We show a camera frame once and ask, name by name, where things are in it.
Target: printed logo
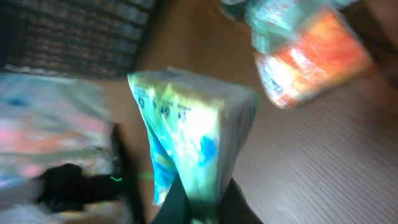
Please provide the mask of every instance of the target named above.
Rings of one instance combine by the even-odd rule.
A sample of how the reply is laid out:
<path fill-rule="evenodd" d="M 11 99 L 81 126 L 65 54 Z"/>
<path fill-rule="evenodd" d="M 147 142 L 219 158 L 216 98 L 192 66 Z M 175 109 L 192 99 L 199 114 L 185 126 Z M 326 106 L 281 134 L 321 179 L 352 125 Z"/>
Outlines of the printed logo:
<path fill-rule="evenodd" d="M 159 109 L 160 114 L 164 117 L 164 119 L 167 119 L 170 115 L 170 109 L 168 106 L 163 105 L 160 109 Z"/>
<path fill-rule="evenodd" d="M 266 86 L 266 91 L 272 96 L 280 96 L 283 94 L 283 88 L 272 78 L 275 71 L 273 71 L 273 65 L 270 65 L 269 62 L 270 61 L 266 59 L 259 59 L 257 61 L 257 67 L 263 84 Z"/>
<path fill-rule="evenodd" d="M 183 110 L 180 110 L 178 112 L 178 120 L 180 120 L 182 122 L 185 122 L 185 120 L 187 120 L 187 112 L 183 111 Z"/>
<path fill-rule="evenodd" d="M 139 105 L 141 106 L 142 109 L 145 108 L 144 99 L 142 99 L 142 97 L 139 97 L 139 98 L 138 98 L 138 103 L 139 103 Z"/>

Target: green light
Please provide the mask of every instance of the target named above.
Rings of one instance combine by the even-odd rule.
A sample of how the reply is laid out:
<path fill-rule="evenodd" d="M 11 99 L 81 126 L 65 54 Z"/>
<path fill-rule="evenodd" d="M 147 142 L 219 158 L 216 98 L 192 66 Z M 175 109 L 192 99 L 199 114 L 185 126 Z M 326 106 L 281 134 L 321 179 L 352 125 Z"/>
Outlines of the green light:
<path fill-rule="evenodd" d="M 139 178 L 144 180 L 152 180 L 154 178 L 154 175 L 150 172 L 141 172 L 139 174 Z"/>
<path fill-rule="evenodd" d="M 111 177 L 111 179 L 114 180 L 114 181 L 116 181 L 116 182 L 122 181 L 122 178 L 116 179 L 116 178 L 114 178 L 114 177 Z"/>

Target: colorful packaging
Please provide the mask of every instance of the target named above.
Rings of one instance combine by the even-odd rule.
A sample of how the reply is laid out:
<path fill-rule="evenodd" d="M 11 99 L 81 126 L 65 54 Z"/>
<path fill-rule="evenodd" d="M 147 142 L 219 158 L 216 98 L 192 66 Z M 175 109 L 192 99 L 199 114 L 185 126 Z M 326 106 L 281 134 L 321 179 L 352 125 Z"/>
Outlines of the colorful packaging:
<path fill-rule="evenodd" d="M 0 75 L 0 195 L 65 163 L 88 175 L 109 174 L 114 155 L 109 149 L 111 126 L 104 91 L 83 80 Z M 9 195 L 14 201 L 20 195 Z M 120 223 L 119 202 L 87 205 L 84 212 L 44 213 L 33 204 L 0 208 L 1 223 L 65 223 L 97 214 Z"/>
<path fill-rule="evenodd" d="M 279 108 L 301 104 L 373 66 L 364 47 L 325 1 L 259 2 L 251 5 L 249 18 L 254 24 L 255 58 L 266 93 Z"/>
<path fill-rule="evenodd" d="M 222 11 L 230 19 L 242 19 L 248 0 L 221 0 Z"/>
<path fill-rule="evenodd" d="M 128 76 L 147 126 L 155 203 L 178 172 L 193 216 L 212 223 L 259 96 L 243 86 L 180 70 Z"/>
<path fill-rule="evenodd" d="M 347 7 L 351 4 L 358 2 L 358 0 L 330 0 L 330 2 L 335 8 L 342 9 L 344 7 Z"/>

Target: wooden table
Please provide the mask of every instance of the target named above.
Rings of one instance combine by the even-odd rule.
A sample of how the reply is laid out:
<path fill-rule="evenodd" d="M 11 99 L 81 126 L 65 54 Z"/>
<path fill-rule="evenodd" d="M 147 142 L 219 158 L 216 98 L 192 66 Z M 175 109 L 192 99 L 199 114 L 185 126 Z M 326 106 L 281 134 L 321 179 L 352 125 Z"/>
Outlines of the wooden table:
<path fill-rule="evenodd" d="M 394 79 L 395 55 L 374 49 Z M 264 95 L 252 53 L 249 27 L 225 18 L 216 1 L 169 1 L 141 69 L 183 68 Z M 151 169 L 146 129 L 127 82 L 104 86 L 126 142 L 141 156 L 142 169 Z M 377 74 L 294 110 L 277 109 L 264 96 L 234 177 L 264 223 L 398 223 L 397 116 L 398 93 Z M 157 212 L 150 206 L 153 183 L 142 186 L 150 220 Z"/>

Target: wicker basket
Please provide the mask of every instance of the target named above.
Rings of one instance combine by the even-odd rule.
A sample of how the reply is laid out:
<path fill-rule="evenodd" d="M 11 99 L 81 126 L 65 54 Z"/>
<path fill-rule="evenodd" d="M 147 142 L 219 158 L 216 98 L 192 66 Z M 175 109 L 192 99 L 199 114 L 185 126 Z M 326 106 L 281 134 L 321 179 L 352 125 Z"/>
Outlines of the wicker basket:
<path fill-rule="evenodd" d="M 125 77 L 134 70 L 161 1 L 2 0 L 4 70 L 84 79 Z"/>

